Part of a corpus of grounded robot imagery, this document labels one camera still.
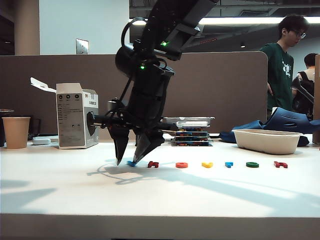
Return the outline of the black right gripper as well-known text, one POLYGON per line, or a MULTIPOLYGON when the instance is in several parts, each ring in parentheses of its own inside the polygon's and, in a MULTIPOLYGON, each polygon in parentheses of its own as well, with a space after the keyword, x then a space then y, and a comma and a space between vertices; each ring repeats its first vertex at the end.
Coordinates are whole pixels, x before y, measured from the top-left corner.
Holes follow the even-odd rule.
POLYGON ((129 131, 140 135, 133 156, 133 163, 137 164, 143 157, 165 142, 163 132, 175 131, 173 123, 163 121, 163 110, 166 102, 166 93, 148 96, 133 91, 127 104, 121 98, 108 101, 105 114, 99 115, 92 111, 86 114, 86 123, 92 130, 94 127, 107 129, 115 146, 116 164, 119 165, 125 153, 129 131))

